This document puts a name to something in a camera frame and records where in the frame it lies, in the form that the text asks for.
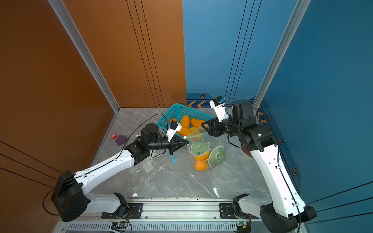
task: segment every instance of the cartoon sticker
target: cartoon sticker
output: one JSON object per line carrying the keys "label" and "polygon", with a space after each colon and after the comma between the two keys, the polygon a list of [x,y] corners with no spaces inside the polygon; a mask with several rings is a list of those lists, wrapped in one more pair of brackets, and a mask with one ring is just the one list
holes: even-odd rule
{"label": "cartoon sticker", "polygon": [[209,159],[206,160],[207,166],[214,168],[216,164],[224,161],[224,147],[219,146],[212,150]]}
{"label": "cartoon sticker", "polygon": [[190,152],[194,156],[202,156],[204,155],[207,151],[211,150],[209,148],[211,144],[209,142],[193,142],[191,147],[190,147]]}

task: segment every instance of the aluminum frame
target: aluminum frame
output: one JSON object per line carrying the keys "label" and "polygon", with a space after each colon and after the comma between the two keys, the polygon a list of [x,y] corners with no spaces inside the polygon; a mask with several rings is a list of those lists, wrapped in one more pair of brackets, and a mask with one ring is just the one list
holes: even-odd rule
{"label": "aluminum frame", "polygon": [[48,1],[50,5],[52,6],[54,12],[60,19],[66,32],[69,34],[76,49],[80,53],[80,56],[83,58],[88,69],[91,71],[91,74],[93,75],[97,84],[99,85],[102,92],[104,93],[110,106],[112,107],[115,113],[118,113],[120,109],[119,104],[116,101],[112,91],[110,90],[106,80],[104,79],[104,76],[102,75],[99,67],[97,66],[96,61],[94,60],[91,52],[89,51],[87,45],[85,44],[82,36],[80,35],[79,30],[76,27],[73,19],[71,18],[68,10],[66,9],[65,4],[63,3],[62,0],[48,0]]}
{"label": "aluminum frame", "polygon": [[[143,203],[143,210],[140,219],[132,219],[130,222],[134,227],[134,232],[141,231],[210,231],[216,232],[220,229],[215,230],[211,229],[172,229],[168,226],[166,228],[160,229],[159,226],[156,228],[155,223],[159,225],[197,225],[197,224],[211,224],[211,225],[227,225],[235,224],[237,222],[247,222],[247,219],[220,219],[216,217],[219,214],[219,204],[220,203],[232,203],[232,199],[220,199],[220,198],[132,198],[128,199],[129,203]],[[111,219],[102,219],[101,213],[90,213],[84,214],[78,217],[76,220],[64,223],[59,220],[56,224],[56,227],[53,233],[64,233],[78,231],[69,229],[70,224],[86,224],[84,226],[85,230],[89,231],[90,228],[97,226],[98,224],[111,224],[113,221],[120,221],[116,218]],[[257,229],[257,232],[269,232],[261,219],[252,219],[251,224],[253,229]],[[95,228],[95,232],[109,232],[109,231],[100,231],[100,229]],[[307,228],[304,223],[301,224],[300,233],[308,233]]]}
{"label": "aluminum frame", "polygon": [[256,114],[256,109],[260,106],[261,101],[264,98],[264,95],[266,94],[269,85],[272,82],[273,77],[275,76],[275,73],[277,71],[277,68],[279,67],[283,56],[286,53],[286,50],[289,47],[289,44],[291,40],[293,39],[293,36],[295,32],[298,29],[298,26],[300,22],[302,21],[303,15],[305,11],[308,8],[308,5],[310,4],[311,0],[298,0],[293,13],[290,16],[289,22],[286,25],[285,31],[282,34],[281,40],[279,42],[279,45],[277,46],[276,52],[272,58],[272,61],[268,67],[268,70],[266,72],[266,75],[263,78],[263,81],[259,87],[258,93],[255,97],[253,108],[254,108],[254,115]]}

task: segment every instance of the blue basket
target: blue basket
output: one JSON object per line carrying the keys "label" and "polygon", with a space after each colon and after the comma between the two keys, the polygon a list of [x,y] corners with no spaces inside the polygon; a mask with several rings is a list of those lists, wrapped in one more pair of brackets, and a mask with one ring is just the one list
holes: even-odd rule
{"label": "blue basket", "polygon": [[[210,120],[212,119],[213,117],[206,114],[206,113],[202,113],[200,111],[197,111],[197,110],[194,110],[193,108],[189,108],[187,106],[184,106],[182,104],[173,104],[168,110],[167,112],[164,114],[164,116],[167,118],[168,121],[170,121],[171,119],[174,119],[176,118],[178,120],[178,122],[180,123],[181,122],[181,118],[185,115],[188,115],[190,117],[190,119],[192,118],[196,118],[196,119],[199,119],[199,120]],[[166,125],[166,120],[165,118],[162,116],[161,119],[157,122],[157,125],[163,129],[163,127]]]}

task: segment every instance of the plastic bag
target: plastic bag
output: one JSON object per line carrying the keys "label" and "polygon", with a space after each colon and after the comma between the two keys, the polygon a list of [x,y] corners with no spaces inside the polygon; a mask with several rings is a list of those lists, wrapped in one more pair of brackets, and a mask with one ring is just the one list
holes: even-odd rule
{"label": "plastic bag", "polygon": [[225,151],[220,139],[210,136],[203,127],[184,138],[190,141],[188,155],[196,170],[209,171],[224,161]]}

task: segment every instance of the gray marble surface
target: gray marble surface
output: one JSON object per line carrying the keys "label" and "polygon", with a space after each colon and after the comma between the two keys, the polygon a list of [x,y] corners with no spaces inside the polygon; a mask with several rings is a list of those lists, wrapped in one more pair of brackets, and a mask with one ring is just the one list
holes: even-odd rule
{"label": "gray marble surface", "polygon": [[[95,157],[95,165],[119,152],[118,146],[110,137],[129,136],[147,118],[156,113],[165,113],[168,108],[122,108],[116,116],[100,153]],[[197,110],[214,116],[211,108]],[[147,123],[156,123],[161,115]],[[140,127],[129,139],[132,142],[140,135]],[[174,152],[173,163],[165,153],[156,158],[148,157],[140,164],[117,173],[93,189],[93,193],[121,193],[124,197],[184,197],[184,198],[234,198],[248,193],[255,198],[270,198],[269,190],[256,161],[244,154],[240,148],[228,144],[226,137],[219,137],[224,145],[225,161],[207,173],[196,171],[190,162],[187,147]],[[237,145],[238,138],[232,137]]]}

